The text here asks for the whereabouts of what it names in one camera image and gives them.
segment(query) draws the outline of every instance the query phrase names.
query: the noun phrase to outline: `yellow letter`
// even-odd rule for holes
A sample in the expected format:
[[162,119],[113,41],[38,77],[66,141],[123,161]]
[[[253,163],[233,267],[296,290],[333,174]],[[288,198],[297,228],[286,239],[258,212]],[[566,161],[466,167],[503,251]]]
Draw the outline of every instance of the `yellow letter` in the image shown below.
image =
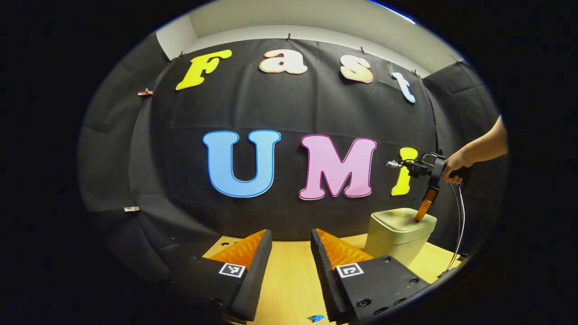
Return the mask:
[[[399,155],[403,160],[415,159],[417,158],[417,150],[414,148],[402,148],[399,151]],[[399,170],[398,182],[394,186],[394,188],[391,189],[391,195],[407,194],[409,192],[409,178],[410,178],[409,171],[407,170],[406,167],[402,167]]]
[[201,77],[203,70],[205,70],[207,74],[213,72],[217,68],[218,58],[228,58],[231,55],[231,50],[224,50],[193,58],[191,60],[191,67],[188,69],[183,81],[177,85],[176,89],[181,90],[200,85],[205,79]]
[[261,61],[259,69],[267,73],[287,71],[293,75],[300,75],[307,71],[303,64],[301,53],[293,50],[272,50],[265,53],[266,59]]
[[355,56],[342,56],[340,61],[344,65],[339,68],[344,77],[364,83],[373,81],[373,74],[368,70],[371,66],[366,59]]

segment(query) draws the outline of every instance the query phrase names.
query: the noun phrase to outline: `plastic box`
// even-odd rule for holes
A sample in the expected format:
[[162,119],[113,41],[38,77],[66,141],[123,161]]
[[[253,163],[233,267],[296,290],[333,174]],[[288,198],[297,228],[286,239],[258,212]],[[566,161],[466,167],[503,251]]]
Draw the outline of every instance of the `plastic box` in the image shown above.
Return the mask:
[[428,214],[415,222],[416,213],[414,209],[401,208],[371,214],[364,251],[373,257],[390,255],[407,267],[428,241],[437,222],[436,217]]

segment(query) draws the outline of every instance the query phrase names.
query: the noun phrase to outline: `letter m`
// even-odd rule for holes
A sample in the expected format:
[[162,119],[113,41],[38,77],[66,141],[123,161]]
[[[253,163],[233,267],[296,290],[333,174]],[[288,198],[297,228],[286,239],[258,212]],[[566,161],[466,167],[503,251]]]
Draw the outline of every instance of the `letter m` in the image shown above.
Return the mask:
[[309,152],[307,181],[305,188],[299,191],[299,197],[303,200],[319,200],[325,196],[325,190],[321,188],[322,175],[333,197],[339,195],[350,176],[349,186],[343,192],[345,196],[364,197],[371,194],[371,158],[377,142],[366,138],[356,139],[343,161],[333,141],[326,135],[304,136],[301,145]]

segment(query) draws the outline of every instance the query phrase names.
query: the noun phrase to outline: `ceiling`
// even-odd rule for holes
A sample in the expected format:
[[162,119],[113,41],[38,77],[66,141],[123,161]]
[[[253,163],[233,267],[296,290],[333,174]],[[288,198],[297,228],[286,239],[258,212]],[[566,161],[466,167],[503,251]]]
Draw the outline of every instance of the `ceiling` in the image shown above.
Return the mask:
[[424,27],[368,0],[218,0],[188,15],[199,38],[243,27],[302,25],[369,40],[431,72],[454,63],[453,57],[463,59]]

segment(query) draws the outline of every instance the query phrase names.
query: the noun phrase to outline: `blue letter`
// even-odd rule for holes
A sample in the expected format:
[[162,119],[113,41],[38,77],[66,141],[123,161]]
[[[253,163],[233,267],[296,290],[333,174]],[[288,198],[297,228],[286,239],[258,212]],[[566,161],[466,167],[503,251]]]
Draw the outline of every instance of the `blue letter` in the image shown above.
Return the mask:
[[394,72],[391,75],[397,79],[397,81],[399,83],[399,88],[401,88],[401,92],[405,96],[405,99],[407,99],[408,101],[410,101],[412,103],[415,103],[416,98],[409,93],[409,82],[407,82],[407,80],[405,80],[403,78],[403,76],[401,75],[401,73],[399,73],[399,72]]
[[281,133],[277,131],[249,133],[249,141],[255,143],[257,151],[257,174],[244,182],[233,175],[233,145],[239,141],[239,135],[231,131],[205,134],[203,143],[209,151],[209,177],[214,188],[231,197],[256,197],[266,192],[273,184],[273,150],[279,140]]

